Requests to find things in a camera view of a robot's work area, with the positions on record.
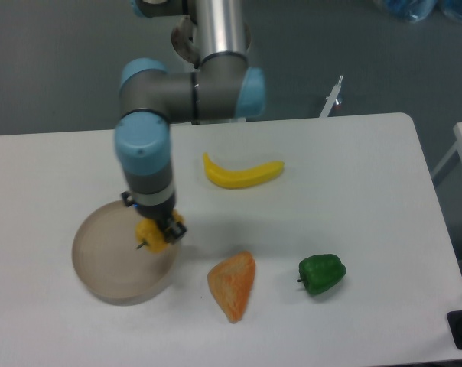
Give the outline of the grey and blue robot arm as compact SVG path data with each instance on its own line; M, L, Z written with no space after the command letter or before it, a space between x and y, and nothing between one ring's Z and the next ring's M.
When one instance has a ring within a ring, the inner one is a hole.
M129 187L122 199L174 244L187 229L173 214L171 124L260 115L265 77L247 60L240 1L133 1L132 8L144 18L186 15L197 26L193 72L169 73L139 58L124 67L119 86L114 145Z

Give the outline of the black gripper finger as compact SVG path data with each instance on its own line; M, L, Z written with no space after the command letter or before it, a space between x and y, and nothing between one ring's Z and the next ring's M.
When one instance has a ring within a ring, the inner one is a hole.
M168 216L158 221L158 228L161 230L166 243L175 244L179 242L187 233L187 227L182 219L176 216Z

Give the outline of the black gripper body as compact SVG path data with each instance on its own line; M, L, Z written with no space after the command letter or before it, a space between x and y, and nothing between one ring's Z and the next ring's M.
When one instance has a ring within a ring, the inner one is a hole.
M163 203L156 205L147 205L134 200L134 207L141 216L155 221L159 229L167 229L177 222L174 215L175 203L176 197L171 196Z

